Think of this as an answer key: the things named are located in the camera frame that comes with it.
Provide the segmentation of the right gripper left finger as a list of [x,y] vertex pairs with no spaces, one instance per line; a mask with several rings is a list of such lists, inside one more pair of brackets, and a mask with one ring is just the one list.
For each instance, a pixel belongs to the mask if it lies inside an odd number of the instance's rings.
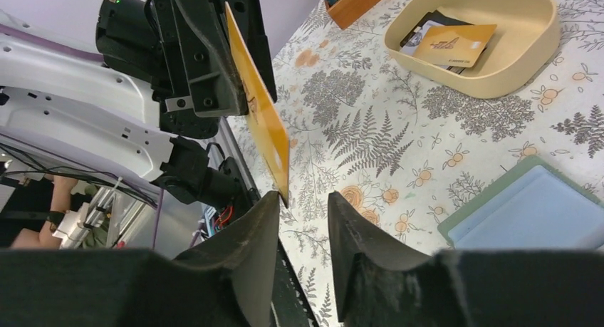
[[3,326],[268,326],[280,196],[209,240],[149,249],[1,253]]

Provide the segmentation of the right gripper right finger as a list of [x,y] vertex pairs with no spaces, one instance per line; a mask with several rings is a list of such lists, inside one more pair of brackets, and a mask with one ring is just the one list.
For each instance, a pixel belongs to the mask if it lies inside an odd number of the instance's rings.
[[328,197],[338,320],[345,326],[601,326],[597,251],[442,250],[429,256]]

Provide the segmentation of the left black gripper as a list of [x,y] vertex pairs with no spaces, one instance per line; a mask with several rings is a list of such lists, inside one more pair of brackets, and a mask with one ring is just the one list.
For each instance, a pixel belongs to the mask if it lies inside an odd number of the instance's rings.
[[[151,1],[159,33],[150,23]],[[277,101],[260,0],[151,1],[103,0],[95,45],[107,67],[150,84],[162,131],[208,139],[218,133],[217,118],[247,114],[229,45],[227,2],[272,101]]]

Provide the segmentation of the green card holder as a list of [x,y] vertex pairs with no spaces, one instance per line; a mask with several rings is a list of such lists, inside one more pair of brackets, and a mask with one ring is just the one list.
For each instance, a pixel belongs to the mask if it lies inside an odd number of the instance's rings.
[[529,156],[438,226],[455,249],[603,250],[603,201]]

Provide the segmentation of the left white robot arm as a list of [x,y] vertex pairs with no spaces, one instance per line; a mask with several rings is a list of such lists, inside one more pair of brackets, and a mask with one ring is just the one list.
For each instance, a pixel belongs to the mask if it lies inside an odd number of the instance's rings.
[[185,204],[250,207],[234,160],[214,169],[200,145],[249,113],[237,43],[274,94],[259,0],[102,0],[90,50],[2,11],[1,130],[119,164]]

